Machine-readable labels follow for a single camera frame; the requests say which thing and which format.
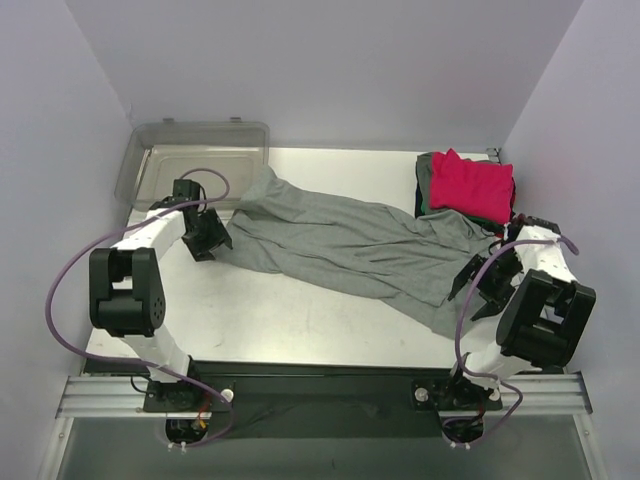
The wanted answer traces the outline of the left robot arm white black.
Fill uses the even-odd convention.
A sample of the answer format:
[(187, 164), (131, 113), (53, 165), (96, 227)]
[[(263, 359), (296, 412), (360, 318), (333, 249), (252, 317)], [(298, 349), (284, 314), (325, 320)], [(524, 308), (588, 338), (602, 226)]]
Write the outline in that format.
[(128, 345), (152, 381), (169, 384), (169, 403), (188, 412), (200, 404), (203, 389), (187, 377), (191, 358), (164, 324), (168, 306), (159, 268), (178, 241), (196, 262), (213, 261), (215, 250), (232, 247), (213, 209), (150, 211), (129, 236), (89, 255), (89, 306), (93, 327)]

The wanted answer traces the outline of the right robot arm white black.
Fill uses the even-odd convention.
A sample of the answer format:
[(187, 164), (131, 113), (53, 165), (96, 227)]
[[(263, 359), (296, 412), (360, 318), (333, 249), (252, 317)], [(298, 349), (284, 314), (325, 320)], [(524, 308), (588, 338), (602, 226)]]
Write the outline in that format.
[[(571, 272), (564, 254), (579, 254), (553, 222), (520, 215), (505, 227), (489, 256), (474, 255), (454, 277), (448, 295), (461, 290), (483, 305), (460, 313), (454, 334), (456, 362), (443, 383), (448, 404), (465, 408), (479, 388), (496, 391), (529, 369), (562, 368), (573, 357), (596, 303), (596, 292)], [(483, 350), (463, 352), (465, 321), (495, 317), (495, 338)]]

